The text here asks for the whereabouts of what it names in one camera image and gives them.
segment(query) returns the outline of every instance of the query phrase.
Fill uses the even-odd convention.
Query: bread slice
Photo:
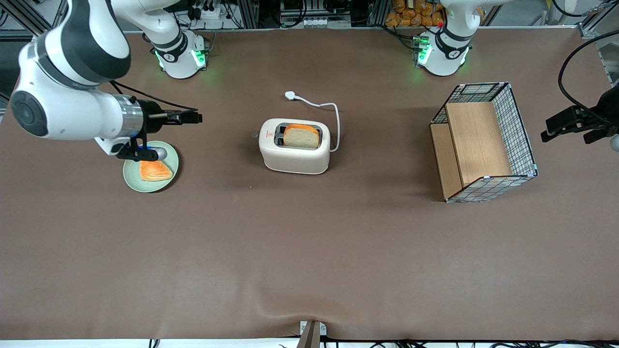
[[[172,171],[162,161],[140,161],[140,177],[143,181],[172,179]]]
[[[305,124],[290,124],[284,131],[284,145],[317,149],[320,136],[316,128]]]

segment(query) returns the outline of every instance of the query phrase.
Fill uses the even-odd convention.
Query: wooden panel
[[[447,123],[431,124],[430,132],[434,143],[438,173],[441,177],[443,197],[447,200],[462,189],[454,143]]]
[[[445,107],[462,186],[482,176],[512,175],[492,103],[449,103]]]

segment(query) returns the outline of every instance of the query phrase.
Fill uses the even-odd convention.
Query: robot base
[[[464,64],[466,54],[469,52],[468,48],[456,59],[449,59],[436,47],[436,35],[434,33],[427,31],[419,37],[420,51],[413,53],[413,59],[417,66],[423,66],[428,72],[437,76],[449,76]]]
[[[175,79],[187,79],[198,71],[205,71],[209,60],[210,41],[190,31],[183,30],[187,35],[187,50],[174,63],[159,58],[159,66]]]

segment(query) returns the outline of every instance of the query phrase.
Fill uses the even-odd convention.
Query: green plate
[[[178,171],[178,154],[174,147],[166,142],[156,140],[149,141],[148,147],[163,147],[168,152],[168,156],[165,157],[163,162],[172,171],[172,178],[163,181],[144,181],[140,177],[140,162],[125,160],[123,165],[124,182],[126,182],[130,188],[142,193],[159,191],[168,186],[168,184],[174,180],[176,172]]]

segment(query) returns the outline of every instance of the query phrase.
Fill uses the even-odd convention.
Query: table
[[[5,117],[0,338],[275,337],[300,320],[339,339],[619,338],[619,157],[607,141],[539,138],[570,105],[556,76],[582,43],[575,28],[480,30],[451,77],[413,68],[380,30],[221,33],[188,80],[129,41],[121,82],[204,122],[151,137],[183,166],[170,189],[139,194],[95,142],[37,139]],[[428,124],[457,84],[501,80],[540,176],[445,204]],[[565,84],[586,105],[609,88],[593,48]],[[268,170],[251,137],[273,117],[335,129],[332,111],[287,90],[340,106],[323,175]]]

